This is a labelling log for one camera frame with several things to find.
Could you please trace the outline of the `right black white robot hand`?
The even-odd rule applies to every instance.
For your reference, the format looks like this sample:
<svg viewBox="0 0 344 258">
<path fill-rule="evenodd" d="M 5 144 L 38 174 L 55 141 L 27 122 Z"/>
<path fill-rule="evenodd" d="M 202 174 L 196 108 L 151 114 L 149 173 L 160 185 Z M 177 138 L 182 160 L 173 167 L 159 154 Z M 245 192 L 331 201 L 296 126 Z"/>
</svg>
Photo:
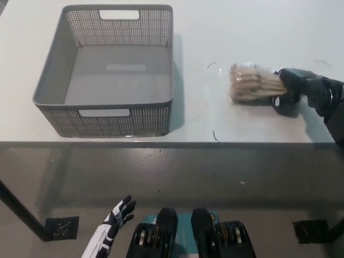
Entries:
<svg viewBox="0 0 344 258">
<path fill-rule="evenodd" d="M 274 75 L 286 88 L 286 93 L 271 98 L 275 110 L 289 108 L 306 96 L 308 106 L 315 109 L 319 116 L 327 117 L 331 113 L 335 99 L 332 79 L 296 68 L 282 68 Z"/>
</svg>

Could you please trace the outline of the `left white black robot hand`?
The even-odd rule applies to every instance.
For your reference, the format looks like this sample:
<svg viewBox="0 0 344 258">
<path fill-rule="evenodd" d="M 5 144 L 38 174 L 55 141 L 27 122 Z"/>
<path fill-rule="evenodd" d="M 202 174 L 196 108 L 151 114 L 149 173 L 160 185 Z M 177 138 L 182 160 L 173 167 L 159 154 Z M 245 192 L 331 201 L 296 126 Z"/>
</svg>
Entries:
<svg viewBox="0 0 344 258">
<path fill-rule="evenodd" d="M 131 195 L 122 199 L 97 227 L 81 258 L 108 257 L 118 231 L 133 219 L 135 205 Z"/>
</svg>

